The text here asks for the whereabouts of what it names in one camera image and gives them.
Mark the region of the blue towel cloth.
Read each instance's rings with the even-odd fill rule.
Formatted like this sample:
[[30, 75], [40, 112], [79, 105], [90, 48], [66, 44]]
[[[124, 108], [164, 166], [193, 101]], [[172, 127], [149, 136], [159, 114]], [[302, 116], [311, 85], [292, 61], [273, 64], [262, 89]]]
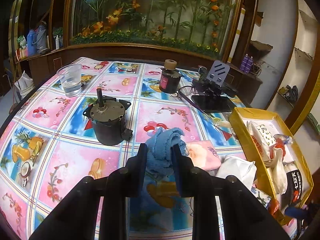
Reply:
[[171, 148], [178, 145], [180, 152], [188, 156], [186, 143], [181, 139], [184, 132], [178, 128], [164, 130], [159, 128], [145, 144], [147, 145], [146, 170], [159, 176], [170, 176], [173, 174]]

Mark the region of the white sock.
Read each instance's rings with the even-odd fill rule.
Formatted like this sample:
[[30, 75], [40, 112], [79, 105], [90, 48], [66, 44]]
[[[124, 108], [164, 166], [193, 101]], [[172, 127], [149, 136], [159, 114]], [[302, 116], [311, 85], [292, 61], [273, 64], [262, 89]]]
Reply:
[[247, 161], [234, 155], [226, 155], [215, 176], [226, 179], [227, 176], [233, 175], [251, 190], [256, 171], [255, 161]]

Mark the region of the black sanitary pad packet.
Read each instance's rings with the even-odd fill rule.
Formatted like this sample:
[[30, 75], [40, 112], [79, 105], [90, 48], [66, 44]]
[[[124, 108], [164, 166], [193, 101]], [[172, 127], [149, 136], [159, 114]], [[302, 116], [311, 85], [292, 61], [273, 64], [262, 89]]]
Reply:
[[303, 193], [302, 174], [295, 163], [288, 163], [284, 168], [287, 176], [285, 197], [289, 200], [289, 206], [295, 206], [300, 202]]

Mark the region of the pink tissue packet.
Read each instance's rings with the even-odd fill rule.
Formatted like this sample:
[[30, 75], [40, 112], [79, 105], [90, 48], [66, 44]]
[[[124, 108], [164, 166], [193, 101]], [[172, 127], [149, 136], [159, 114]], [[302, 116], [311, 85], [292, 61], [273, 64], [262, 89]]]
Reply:
[[221, 160], [210, 140], [187, 142], [186, 151], [196, 167], [211, 171], [221, 166]]

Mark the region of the black electric motor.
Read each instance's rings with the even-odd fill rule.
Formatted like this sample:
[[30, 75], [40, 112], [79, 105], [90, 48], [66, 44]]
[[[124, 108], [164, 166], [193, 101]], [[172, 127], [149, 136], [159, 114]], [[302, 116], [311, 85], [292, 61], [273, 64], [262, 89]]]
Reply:
[[125, 114], [131, 102], [104, 96], [100, 88], [97, 89], [97, 100], [84, 111], [92, 124], [96, 139], [103, 145], [115, 146], [122, 141], [129, 141], [133, 130], [126, 127]]

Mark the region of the black smartphone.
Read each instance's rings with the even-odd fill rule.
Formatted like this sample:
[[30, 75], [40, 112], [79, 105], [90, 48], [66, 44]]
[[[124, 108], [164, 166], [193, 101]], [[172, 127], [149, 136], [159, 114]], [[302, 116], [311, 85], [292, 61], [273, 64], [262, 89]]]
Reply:
[[231, 112], [235, 107], [226, 96], [192, 95], [191, 99], [205, 113]]

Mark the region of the white red plastic bag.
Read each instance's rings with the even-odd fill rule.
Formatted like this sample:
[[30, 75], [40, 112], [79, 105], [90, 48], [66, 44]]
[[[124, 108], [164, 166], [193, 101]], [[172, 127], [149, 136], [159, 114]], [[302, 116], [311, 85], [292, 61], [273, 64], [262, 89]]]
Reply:
[[276, 193], [284, 194], [287, 190], [287, 176], [283, 165], [282, 150], [272, 148], [276, 140], [264, 124], [247, 122], [247, 130], [253, 139], [266, 168], [271, 169], [271, 176]]

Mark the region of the yellow cardboard box tray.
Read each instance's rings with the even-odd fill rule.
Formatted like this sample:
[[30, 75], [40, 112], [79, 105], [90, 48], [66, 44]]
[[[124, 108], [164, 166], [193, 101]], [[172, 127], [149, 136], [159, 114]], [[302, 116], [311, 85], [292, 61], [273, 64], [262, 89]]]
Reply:
[[248, 161], [257, 167], [257, 188], [271, 196], [270, 212], [280, 225], [293, 218], [288, 209], [301, 209], [314, 183], [298, 144], [274, 112], [235, 107], [228, 118]]

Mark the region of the black eyeglasses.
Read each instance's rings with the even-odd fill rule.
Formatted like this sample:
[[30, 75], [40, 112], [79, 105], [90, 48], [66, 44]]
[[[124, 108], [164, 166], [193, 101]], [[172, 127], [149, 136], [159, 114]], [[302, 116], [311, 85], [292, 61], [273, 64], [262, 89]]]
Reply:
[[181, 100], [185, 97], [187, 97], [188, 99], [191, 99], [191, 97], [193, 95], [199, 95], [198, 91], [196, 90], [196, 88], [194, 86], [190, 86], [190, 85], [186, 85], [186, 86], [182, 86], [180, 87], [177, 92], [176, 92], [176, 97], [180, 98]]

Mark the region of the dark ink bottle cork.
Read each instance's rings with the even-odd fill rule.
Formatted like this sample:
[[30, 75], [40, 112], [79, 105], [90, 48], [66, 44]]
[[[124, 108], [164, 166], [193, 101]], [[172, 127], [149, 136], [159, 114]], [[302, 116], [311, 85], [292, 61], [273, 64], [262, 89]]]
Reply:
[[161, 68], [161, 78], [159, 88], [162, 92], [174, 94], [177, 92], [181, 79], [181, 73], [176, 69], [177, 62], [171, 59], [164, 61], [164, 67]]

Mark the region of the purple phone stand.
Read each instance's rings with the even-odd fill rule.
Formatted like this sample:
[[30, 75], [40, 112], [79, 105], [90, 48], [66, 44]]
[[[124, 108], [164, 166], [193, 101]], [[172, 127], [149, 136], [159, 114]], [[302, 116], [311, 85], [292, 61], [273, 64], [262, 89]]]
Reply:
[[207, 74], [206, 79], [212, 81], [218, 86], [222, 86], [227, 74], [229, 73], [229, 70], [230, 66], [228, 64], [219, 60], [215, 60]]

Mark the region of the clear plastic cup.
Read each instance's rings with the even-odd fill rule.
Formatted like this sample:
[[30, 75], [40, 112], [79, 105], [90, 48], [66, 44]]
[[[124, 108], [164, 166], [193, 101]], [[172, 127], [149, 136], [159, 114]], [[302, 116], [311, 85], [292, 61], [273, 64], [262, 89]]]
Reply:
[[81, 70], [80, 64], [69, 64], [57, 71], [63, 91], [67, 97], [74, 97], [81, 93]]

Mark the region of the purple spray bottles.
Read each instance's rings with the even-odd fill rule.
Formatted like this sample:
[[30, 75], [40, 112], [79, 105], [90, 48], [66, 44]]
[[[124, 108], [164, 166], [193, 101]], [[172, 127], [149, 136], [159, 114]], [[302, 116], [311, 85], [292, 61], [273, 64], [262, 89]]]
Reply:
[[240, 70], [248, 74], [253, 66], [253, 63], [253, 57], [246, 54], [240, 64]]

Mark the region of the blue thermos jug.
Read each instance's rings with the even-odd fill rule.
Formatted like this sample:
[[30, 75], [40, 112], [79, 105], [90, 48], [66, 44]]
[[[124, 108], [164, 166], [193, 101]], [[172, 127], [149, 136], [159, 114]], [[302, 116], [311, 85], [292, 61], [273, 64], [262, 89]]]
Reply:
[[30, 29], [27, 35], [28, 56], [43, 54], [47, 49], [47, 33], [44, 25], [40, 24], [36, 29]]

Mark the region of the white rolled poster tube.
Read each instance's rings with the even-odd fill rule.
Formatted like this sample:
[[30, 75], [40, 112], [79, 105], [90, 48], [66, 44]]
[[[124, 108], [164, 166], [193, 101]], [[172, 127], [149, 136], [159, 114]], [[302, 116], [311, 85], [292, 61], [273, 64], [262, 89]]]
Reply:
[[244, 7], [242, 7], [241, 8], [241, 12], [240, 12], [238, 26], [237, 26], [235, 37], [234, 37], [234, 41], [233, 41], [233, 44], [232, 44], [232, 47], [231, 47], [231, 51], [230, 51], [230, 54], [229, 54], [229, 57], [228, 57], [228, 60], [227, 60], [228, 63], [231, 63], [231, 61], [233, 59], [233, 56], [234, 56], [234, 53], [235, 53], [235, 50], [236, 50], [236, 46], [237, 46], [239, 38], [240, 38], [240, 33], [241, 33], [241, 30], [242, 30], [242, 25], [243, 25], [243, 22], [244, 22], [245, 13], [246, 13], [246, 9]]

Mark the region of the flower bamboo wall mural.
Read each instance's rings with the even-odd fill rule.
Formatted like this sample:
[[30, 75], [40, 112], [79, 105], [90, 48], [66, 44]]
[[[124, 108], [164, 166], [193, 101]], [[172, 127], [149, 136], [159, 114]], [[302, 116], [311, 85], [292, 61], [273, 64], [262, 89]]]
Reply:
[[138, 43], [220, 59], [239, 0], [72, 0], [71, 44]]

